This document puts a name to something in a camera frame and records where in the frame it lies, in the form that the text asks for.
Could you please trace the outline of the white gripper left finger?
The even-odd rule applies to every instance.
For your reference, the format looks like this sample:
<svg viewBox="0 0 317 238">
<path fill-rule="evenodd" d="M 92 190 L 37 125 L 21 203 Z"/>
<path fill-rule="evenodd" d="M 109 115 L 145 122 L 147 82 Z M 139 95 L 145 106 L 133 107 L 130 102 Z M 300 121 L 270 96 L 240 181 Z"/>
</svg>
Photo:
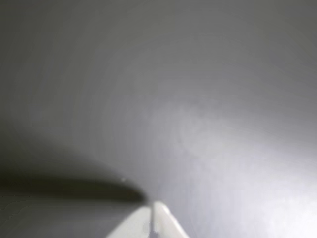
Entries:
<svg viewBox="0 0 317 238">
<path fill-rule="evenodd" d="M 106 238 L 148 238 L 150 236 L 151 213 L 150 207 L 138 208 Z"/>
</svg>

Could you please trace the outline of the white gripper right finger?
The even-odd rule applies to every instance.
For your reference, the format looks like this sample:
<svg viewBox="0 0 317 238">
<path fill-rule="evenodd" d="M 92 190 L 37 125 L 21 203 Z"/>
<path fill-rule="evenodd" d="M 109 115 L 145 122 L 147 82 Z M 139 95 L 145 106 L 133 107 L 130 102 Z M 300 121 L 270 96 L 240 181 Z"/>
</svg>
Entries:
<svg viewBox="0 0 317 238">
<path fill-rule="evenodd" d="M 153 204 L 153 230 L 159 238 L 190 238 L 169 208 L 160 201 Z"/>
</svg>

